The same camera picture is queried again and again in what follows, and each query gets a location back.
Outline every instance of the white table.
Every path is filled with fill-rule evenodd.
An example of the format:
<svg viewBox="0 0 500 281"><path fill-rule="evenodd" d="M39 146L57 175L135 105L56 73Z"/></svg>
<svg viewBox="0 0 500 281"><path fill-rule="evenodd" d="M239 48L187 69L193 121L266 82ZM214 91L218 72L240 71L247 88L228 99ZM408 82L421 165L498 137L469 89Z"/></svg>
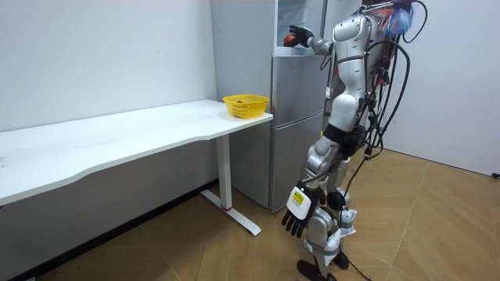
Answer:
<svg viewBox="0 0 500 281"><path fill-rule="evenodd" d="M253 235L260 228L232 209L229 133L270 121L230 116L225 104L202 100L0 133L0 206L63 187L124 162L216 138L219 199L214 204Z"/></svg>

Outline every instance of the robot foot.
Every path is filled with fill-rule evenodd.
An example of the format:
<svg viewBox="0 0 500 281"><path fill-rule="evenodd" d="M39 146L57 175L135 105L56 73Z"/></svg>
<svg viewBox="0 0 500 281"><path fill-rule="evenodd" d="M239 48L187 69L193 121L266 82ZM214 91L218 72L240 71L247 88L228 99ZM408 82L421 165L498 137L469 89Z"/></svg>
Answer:
<svg viewBox="0 0 500 281"><path fill-rule="evenodd" d="M349 268L349 259L347 258L347 255L345 255L345 253L343 251L341 251L337 255L337 257L334 258L334 263L340 269L346 270Z"/></svg>
<svg viewBox="0 0 500 281"><path fill-rule="evenodd" d="M322 277L318 267L307 261L297 261L297 270L311 281L337 281L337 278L330 273L327 278Z"/></svg>

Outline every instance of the gray refrigerator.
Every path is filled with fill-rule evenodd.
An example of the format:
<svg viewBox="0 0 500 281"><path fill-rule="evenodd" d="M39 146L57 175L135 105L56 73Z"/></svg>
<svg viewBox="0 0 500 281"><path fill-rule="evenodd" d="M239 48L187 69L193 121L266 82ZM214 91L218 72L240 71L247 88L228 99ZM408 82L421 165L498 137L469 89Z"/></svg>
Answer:
<svg viewBox="0 0 500 281"><path fill-rule="evenodd" d="M320 138L329 68L306 48L283 47L288 25L320 33L321 0L212 0L218 98L270 98L269 123L230 135L233 187L273 212L286 205L303 174L309 147ZM335 21L327 18L325 37Z"/></svg>

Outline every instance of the humanoid robot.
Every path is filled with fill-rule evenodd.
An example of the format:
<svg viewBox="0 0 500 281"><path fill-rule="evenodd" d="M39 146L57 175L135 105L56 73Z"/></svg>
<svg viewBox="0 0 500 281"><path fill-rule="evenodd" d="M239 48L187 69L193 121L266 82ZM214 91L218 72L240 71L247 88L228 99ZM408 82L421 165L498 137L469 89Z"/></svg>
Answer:
<svg viewBox="0 0 500 281"><path fill-rule="evenodd" d="M323 136L309 149L306 178L298 181L291 192L282 221L286 230L298 238L307 229L304 245L312 253L315 264L298 261L297 268L310 280L336 280L328 269L332 261L341 269L349 267L350 261L341 250L341 239L352 232L355 212L349 209L348 188L343 190L341 183L350 157L360 148L366 147L363 163L375 156L373 149L383 146L382 136L401 101L402 93L391 117L382 126L389 97L385 98L383 109L377 111L376 108L382 108L384 86L392 86L395 67L391 77L388 72L397 49L407 58L402 92L409 74L408 54L398 44L409 27L389 34L391 28L395 29L390 25L396 24L396 20L401 24L402 20L391 19L390 14L405 12L411 20L413 2L393 0L373 4L374 1L370 1L372 5L362 5L357 13L334 28L332 41L315 37L307 28L296 26L290 26L291 35L284 41L286 47L301 44L318 55L336 57L338 76L345 86L344 92L333 100ZM364 127L367 119L370 124ZM333 186L330 189L329 178L335 182L328 185Z"/></svg>

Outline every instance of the black glove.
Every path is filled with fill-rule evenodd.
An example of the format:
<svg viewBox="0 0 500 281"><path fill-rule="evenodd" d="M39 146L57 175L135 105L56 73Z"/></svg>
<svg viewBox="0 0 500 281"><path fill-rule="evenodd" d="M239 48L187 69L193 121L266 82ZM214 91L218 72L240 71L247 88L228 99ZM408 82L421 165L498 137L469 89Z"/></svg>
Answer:
<svg viewBox="0 0 500 281"><path fill-rule="evenodd" d="M309 199L311 199L311 208L307 212L307 216L305 217L305 219L298 219L296 216L294 216L294 214L290 212L290 210L287 210L287 213L284 215L283 220L281 221L281 225L286 225L285 229L287 231L290 231L290 234L292 236L296 235L297 238L300 238L302 236L304 228L307 226L307 223L313 216L314 209L316 209L318 202L320 202L321 204L325 204L326 196L321 188L310 190L308 187L304 186L302 181L299 181L297 183L297 187L307 197L309 197Z"/></svg>
<svg viewBox="0 0 500 281"><path fill-rule="evenodd" d="M293 35L295 38L291 41L285 40L284 42L285 47L295 47L298 44L301 44L302 46L308 48L309 44L307 44L307 40L310 39L311 37L314 37L314 34L311 30L305 27L297 27L297 26L290 26L290 35Z"/></svg>

